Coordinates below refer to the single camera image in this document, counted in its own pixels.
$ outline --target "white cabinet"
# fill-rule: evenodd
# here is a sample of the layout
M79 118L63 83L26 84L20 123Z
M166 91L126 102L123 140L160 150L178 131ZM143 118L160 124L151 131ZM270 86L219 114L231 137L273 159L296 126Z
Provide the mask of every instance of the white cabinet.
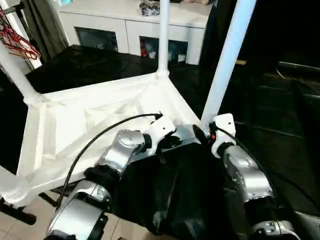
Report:
M129 53L125 20L63 12L60 13L60 18L70 45L86 46L87 44L81 42L81 38L86 41L85 37L87 36L87 39L93 39L92 41L95 43L98 42L99 46L96 46L97 48L105 48L100 45L106 44L109 46L112 44L112 42L109 42L114 39L120 53Z
M188 64L199 63L211 7L199 3L170 4L169 55L172 52L175 57L183 56ZM141 56L142 44L154 44L159 38L160 16L141 16L135 0L76 0L60 7L59 14L71 45Z
M141 37L159 38L158 23L126 20L129 52L141 56ZM186 63L197 65L200 60L205 30L201 28L169 25L168 38L170 41L187 43Z

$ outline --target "black base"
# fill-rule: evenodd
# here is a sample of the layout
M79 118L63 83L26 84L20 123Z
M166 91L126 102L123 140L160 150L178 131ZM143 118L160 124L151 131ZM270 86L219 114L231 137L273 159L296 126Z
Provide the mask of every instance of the black base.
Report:
M2 198L0 199L0 212L9 215L25 224L33 225L36 223L37 217L30 214L23 212L24 207L13 208L12 206L6 205L5 200Z

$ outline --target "white shelf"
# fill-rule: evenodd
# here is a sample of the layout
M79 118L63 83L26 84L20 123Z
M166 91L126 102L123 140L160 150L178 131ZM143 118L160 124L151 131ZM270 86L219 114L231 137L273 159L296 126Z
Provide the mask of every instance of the white shelf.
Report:
M204 29L212 6L200 3L171 3L169 24ZM160 20L160 16L142 16L136 0L74 0L58 9L60 13L139 22L159 23Z

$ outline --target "black cable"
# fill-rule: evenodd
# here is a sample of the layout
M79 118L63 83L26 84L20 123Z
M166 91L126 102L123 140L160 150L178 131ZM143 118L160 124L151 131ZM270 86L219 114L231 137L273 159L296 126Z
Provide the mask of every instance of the black cable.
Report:
M261 169L261 171L264 172L264 174L268 177L268 174L266 173L266 169L262 166L262 164L255 158L255 156L253 156L253 154L246 148L246 146L239 140L237 139L235 136L233 136L232 134L230 134L229 132L227 132L226 130L215 126L216 130L219 130L221 132L223 132L224 134L228 135L230 138L232 138L236 144L238 144L258 165L258 167ZM317 209L317 211L320 213L320 206L317 204L317 202L305 191L303 190L297 183L295 183L294 181L292 181L291 179L287 178L286 176L281 175L280 173L277 173L276 171L269 169L268 173L277 176L278 178L280 178L281 180L291 184L292 186L294 186L297 190L300 191L300 193L310 201L310 203L312 203L314 205L314 207Z
M59 196L59 198L58 198L57 201L56 201L56 202L57 202L56 209L60 208L60 206L61 206L62 200L63 200L64 195L65 195L65 192L66 192L66 188L67 188L67 186L68 186L69 180L70 180L70 178L71 178L72 172L73 172L73 170L74 170L77 162L79 161L79 159L81 158L81 156L85 153L85 151L86 151L99 137L101 137L103 134L105 134L106 132L110 131L111 129L113 129L113 128L115 128L115 127L117 127L117 126L119 126L119 125L121 125L121 124L123 124L123 123L125 123L125 122L128 122L128 121L130 121L130 120L132 120L132 119L137 119L137 118L142 118L142 117L152 117L152 116L154 116L155 119L157 120L157 119L161 118L163 115L162 115L161 113L147 113L147 114L140 114L140 115L136 115L136 116L131 116L131 117L128 117L128 118L126 118L126 119L124 119L124 120L121 120L121 121L119 121L119 122L117 122L117 123L115 123L115 124L107 127L106 129L104 129L103 131L101 131L100 133L98 133L93 139L91 139L91 140L87 143L87 145L85 145L85 147L80 151L80 153L76 156L75 160L73 161L73 163L72 163L72 165L71 165L71 167L70 167L70 169L69 169L69 172L68 172L68 174L67 174L67 176L66 176L66 178L65 178L65 181L64 181L63 188L62 188L62 191L61 191L61 193L60 193L60 196Z

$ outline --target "plastic bag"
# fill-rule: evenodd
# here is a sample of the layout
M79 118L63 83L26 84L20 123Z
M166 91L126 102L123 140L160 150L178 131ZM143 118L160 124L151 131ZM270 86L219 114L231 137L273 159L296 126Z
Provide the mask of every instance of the plastic bag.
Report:
M156 16L160 14L160 3L158 1L142 0L139 2L143 16Z

